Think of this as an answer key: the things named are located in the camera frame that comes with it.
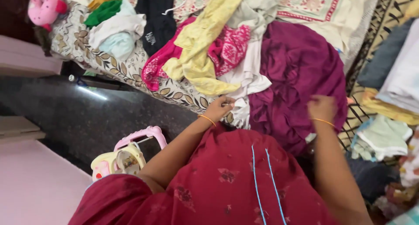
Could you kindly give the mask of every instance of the woman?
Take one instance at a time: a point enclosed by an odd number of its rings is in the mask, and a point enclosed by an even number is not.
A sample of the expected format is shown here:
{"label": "woman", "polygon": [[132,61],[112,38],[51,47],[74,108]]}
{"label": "woman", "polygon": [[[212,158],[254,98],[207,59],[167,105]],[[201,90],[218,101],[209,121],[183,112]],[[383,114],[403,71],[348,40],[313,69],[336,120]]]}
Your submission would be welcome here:
{"label": "woman", "polygon": [[138,177],[93,183],[69,224],[372,224],[333,131],[332,97],[308,103],[317,192],[272,137],[213,124],[234,101],[213,101]]}

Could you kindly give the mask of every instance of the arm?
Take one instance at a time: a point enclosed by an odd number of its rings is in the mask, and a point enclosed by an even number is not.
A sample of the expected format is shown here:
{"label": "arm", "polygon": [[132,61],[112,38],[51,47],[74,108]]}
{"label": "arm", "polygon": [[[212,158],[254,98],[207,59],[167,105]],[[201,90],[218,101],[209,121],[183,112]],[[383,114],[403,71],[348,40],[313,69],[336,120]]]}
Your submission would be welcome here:
{"label": "arm", "polygon": [[308,109],[317,133],[315,143],[316,189],[329,211],[343,225],[371,225],[361,192],[343,156],[333,123],[335,104],[332,97],[314,96]]}
{"label": "arm", "polygon": [[[218,122],[233,109],[234,101],[233,98],[220,97],[209,105],[204,116],[214,123]],[[139,177],[147,183],[153,193],[164,191],[179,169],[186,165],[211,125],[210,120],[198,118],[140,170]]]}

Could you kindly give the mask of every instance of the purple fabric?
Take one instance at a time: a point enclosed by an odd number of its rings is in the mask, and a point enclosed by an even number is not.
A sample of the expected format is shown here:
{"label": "purple fabric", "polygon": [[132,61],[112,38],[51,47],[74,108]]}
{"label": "purple fabric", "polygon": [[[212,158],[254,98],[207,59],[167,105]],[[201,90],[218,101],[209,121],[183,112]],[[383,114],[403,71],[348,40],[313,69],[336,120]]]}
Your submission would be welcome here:
{"label": "purple fabric", "polygon": [[336,98],[336,131],[347,116],[343,63],[321,35],[304,25],[274,21],[263,36],[260,74],[270,88],[249,95],[252,130],[273,136],[293,155],[314,129],[307,113],[311,95]]}

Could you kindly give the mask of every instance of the floral bedsheet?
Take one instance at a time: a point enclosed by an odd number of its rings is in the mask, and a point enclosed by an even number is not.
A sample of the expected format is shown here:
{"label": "floral bedsheet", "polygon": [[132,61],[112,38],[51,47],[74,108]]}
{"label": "floral bedsheet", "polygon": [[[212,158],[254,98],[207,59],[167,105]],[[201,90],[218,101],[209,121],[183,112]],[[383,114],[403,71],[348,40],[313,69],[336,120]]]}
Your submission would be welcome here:
{"label": "floral bedsheet", "polygon": [[[134,51],[125,62],[93,49],[88,43],[89,29],[83,24],[88,13],[87,7],[71,2],[70,8],[69,15],[53,26],[53,31],[50,33],[51,51],[75,61],[88,71],[107,75],[154,98],[183,106],[195,113],[203,113],[208,104],[216,98],[200,94],[185,78],[181,81],[160,78],[159,90],[155,92],[148,90],[141,79],[141,70],[148,59],[142,43],[137,41]],[[233,115],[228,114],[224,121],[231,124]]]}

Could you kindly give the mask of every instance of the maroon dress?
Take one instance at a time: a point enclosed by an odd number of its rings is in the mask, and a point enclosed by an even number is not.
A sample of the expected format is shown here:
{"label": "maroon dress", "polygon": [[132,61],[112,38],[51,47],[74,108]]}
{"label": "maroon dress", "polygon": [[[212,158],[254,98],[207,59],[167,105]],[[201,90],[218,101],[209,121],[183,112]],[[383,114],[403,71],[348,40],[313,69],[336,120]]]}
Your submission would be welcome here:
{"label": "maroon dress", "polygon": [[295,158],[273,137],[243,129],[226,132],[217,124],[164,193],[152,194],[133,175],[109,175],[86,190],[69,224],[263,225],[262,213],[268,225],[284,220],[288,225],[336,224]]}

